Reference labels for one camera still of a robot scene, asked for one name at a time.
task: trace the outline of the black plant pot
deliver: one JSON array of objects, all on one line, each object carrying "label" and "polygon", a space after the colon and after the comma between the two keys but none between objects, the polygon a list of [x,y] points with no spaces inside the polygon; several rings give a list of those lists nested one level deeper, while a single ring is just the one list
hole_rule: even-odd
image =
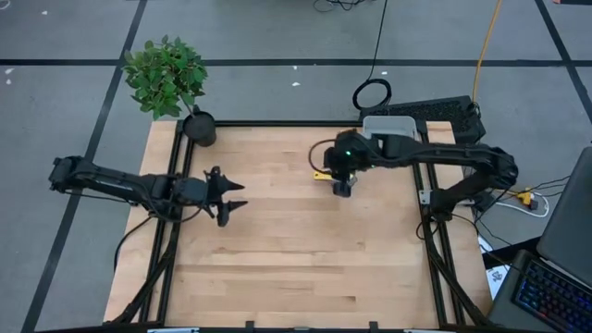
[{"label": "black plant pot", "polygon": [[209,147],[216,142],[216,123],[214,117],[199,107],[193,107],[193,117],[183,120],[183,133],[202,147]]}]

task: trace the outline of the potted plant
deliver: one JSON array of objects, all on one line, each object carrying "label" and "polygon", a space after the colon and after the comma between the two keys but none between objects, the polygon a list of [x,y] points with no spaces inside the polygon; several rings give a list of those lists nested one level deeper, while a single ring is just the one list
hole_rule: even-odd
[{"label": "potted plant", "polygon": [[195,97],[204,95],[207,71],[192,47],[179,37],[170,42],[165,35],[161,43],[148,41],[144,51],[135,55],[126,51],[124,56],[128,63],[123,68],[128,73],[126,83],[135,89],[131,98],[140,103],[142,112],[152,111],[154,120],[163,115],[179,117],[181,101],[189,112],[183,121],[185,135],[202,147],[214,144],[214,118],[195,103]]}]

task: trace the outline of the yellow cable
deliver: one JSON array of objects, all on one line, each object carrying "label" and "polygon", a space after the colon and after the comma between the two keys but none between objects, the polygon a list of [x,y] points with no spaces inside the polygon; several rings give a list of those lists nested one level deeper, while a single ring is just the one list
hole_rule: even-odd
[{"label": "yellow cable", "polygon": [[487,51],[487,46],[489,45],[489,38],[491,37],[491,32],[493,32],[493,26],[496,25],[496,20],[498,19],[498,14],[500,13],[501,2],[502,0],[498,0],[498,3],[496,4],[496,10],[493,12],[493,18],[491,18],[491,22],[489,22],[489,30],[487,31],[487,37],[483,42],[481,56],[479,57],[479,61],[477,62],[475,80],[473,81],[473,102],[476,102],[477,99],[477,89],[479,87],[479,74],[481,73],[481,63],[483,62],[485,52]]}]

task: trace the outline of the yellow object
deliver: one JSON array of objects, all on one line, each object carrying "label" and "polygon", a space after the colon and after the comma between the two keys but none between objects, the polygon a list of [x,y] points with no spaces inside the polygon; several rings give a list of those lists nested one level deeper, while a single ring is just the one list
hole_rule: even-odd
[{"label": "yellow object", "polygon": [[320,172],[315,172],[313,177],[314,180],[333,180],[333,178],[331,178],[331,175],[323,174]]},{"label": "yellow object", "polygon": [[496,4],[496,10],[493,12],[493,18],[491,18],[491,22],[489,22],[489,30],[487,31],[487,37],[483,42],[481,56],[479,57],[479,61],[477,62],[475,80],[473,81],[473,102],[477,101],[477,88],[479,87],[479,74],[481,74],[481,63],[483,62],[485,52],[487,51],[487,46],[489,45],[489,38],[491,37],[491,32],[493,32],[493,27],[495,26],[496,20],[498,19],[498,14],[500,13],[501,1],[502,0],[498,0],[498,3]]},{"label": "yellow object", "polygon": [[530,192],[530,189],[527,188],[524,193],[516,194],[516,199],[520,200],[526,207],[530,207],[530,203],[532,203],[533,200],[533,194]]}]

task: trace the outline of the laptop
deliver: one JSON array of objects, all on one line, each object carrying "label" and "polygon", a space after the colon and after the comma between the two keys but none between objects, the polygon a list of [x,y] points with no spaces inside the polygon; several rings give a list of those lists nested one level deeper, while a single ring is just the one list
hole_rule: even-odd
[{"label": "laptop", "polygon": [[488,318],[506,328],[592,332],[592,147],[580,154],[543,236],[521,250]]}]

